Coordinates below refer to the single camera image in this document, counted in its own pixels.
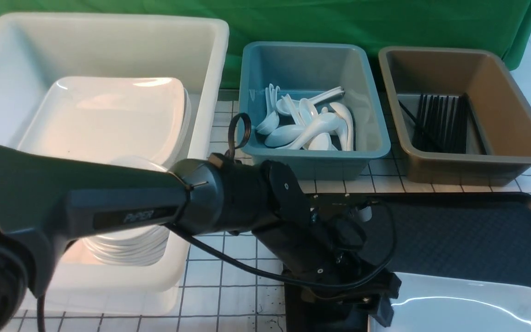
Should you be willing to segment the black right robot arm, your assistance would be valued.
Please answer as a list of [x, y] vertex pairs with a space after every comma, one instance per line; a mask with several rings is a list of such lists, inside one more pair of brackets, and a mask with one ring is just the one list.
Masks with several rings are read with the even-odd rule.
[[345, 210], [322, 220], [288, 165], [245, 165], [231, 154], [184, 159], [169, 172], [42, 157], [0, 145], [0, 330], [30, 290], [38, 330], [45, 328], [46, 291], [60, 258], [77, 240], [148, 225], [259, 277], [303, 288], [316, 302], [348, 313], [361, 307], [382, 326], [400, 279], [341, 243], [378, 198], [343, 200]]

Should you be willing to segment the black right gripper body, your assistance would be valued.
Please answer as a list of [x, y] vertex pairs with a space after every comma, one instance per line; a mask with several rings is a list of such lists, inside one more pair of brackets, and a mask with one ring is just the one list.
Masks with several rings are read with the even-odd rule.
[[[362, 212], [385, 208], [391, 247], [373, 265], [360, 257], [366, 242]], [[262, 225], [252, 234], [283, 264], [284, 285], [295, 286], [286, 321], [298, 328], [367, 328], [371, 320], [388, 327], [394, 318], [391, 300], [399, 296], [401, 280], [387, 269], [397, 247], [393, 209], [379, 198], [346, 205], [323, 219], [319, 207], [308, 208]]]

